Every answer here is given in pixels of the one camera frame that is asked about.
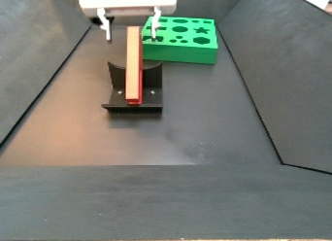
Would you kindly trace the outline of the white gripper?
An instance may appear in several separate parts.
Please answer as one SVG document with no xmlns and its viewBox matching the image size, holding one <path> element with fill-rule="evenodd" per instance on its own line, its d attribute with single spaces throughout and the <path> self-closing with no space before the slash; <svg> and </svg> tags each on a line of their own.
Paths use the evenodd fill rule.
<svg viewBox="0 0 332 241">
<path fill-rule="evenodd" d="M 97 16 L 101 20 L 100 28 L 105 31 L 108 42 L 112 42 L 108 17 L 152 16 L 151 37 L 155 42 L 161 14 L 171 15 L 175 12 L 176 0 L 79 0 L 79 6 L 88 17 Z"/>
</svg>

